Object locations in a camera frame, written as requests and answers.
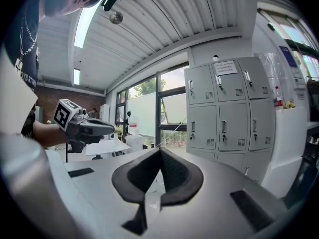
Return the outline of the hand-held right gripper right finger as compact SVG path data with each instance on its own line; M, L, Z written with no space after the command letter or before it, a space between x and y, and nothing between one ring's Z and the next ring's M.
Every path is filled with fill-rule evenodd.
M204 175L201 169L165 148L160 148L159 151L160 171L165 187L165 193L160 197L161 207L189 202L203 184Z

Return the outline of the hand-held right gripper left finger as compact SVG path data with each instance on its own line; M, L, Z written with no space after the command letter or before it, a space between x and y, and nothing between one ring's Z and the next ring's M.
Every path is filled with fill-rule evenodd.
M122 225L123 228L136 235L142 235L148 228L145 194L160 168L160 149L153 148L144 155L119 166L112 174L112 184L122 199L139 205L134 218Z

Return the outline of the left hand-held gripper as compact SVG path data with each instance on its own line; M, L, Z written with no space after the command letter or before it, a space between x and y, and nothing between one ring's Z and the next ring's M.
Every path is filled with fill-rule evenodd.
M69 99L58 101L53 120L65 132L67 143L75 153L81 153L86 144L99 143L103 135L115 131L113 125L103 120L88 118L86 109Z

